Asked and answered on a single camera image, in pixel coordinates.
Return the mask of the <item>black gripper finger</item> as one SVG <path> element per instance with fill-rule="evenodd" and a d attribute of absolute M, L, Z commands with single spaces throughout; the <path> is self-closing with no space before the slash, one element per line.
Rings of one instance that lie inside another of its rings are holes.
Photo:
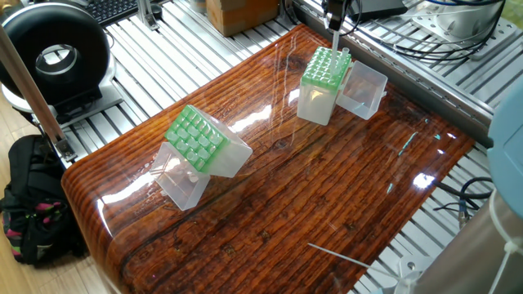
<path fill-rule="evenodd" d="M 336 0 L 335 1 L 335 28 L 340 29 L 342 23 L 346 18 L 348 7 L 351 5 L 351 0 Z"/>
<path fill-rule="evenodd" d="M 324 10 L 324 24 L 326 27 L 332 27 L 334 25 L 334 11 L 336 8 L 335 0 L 323 0 L 322 8 Z"/>

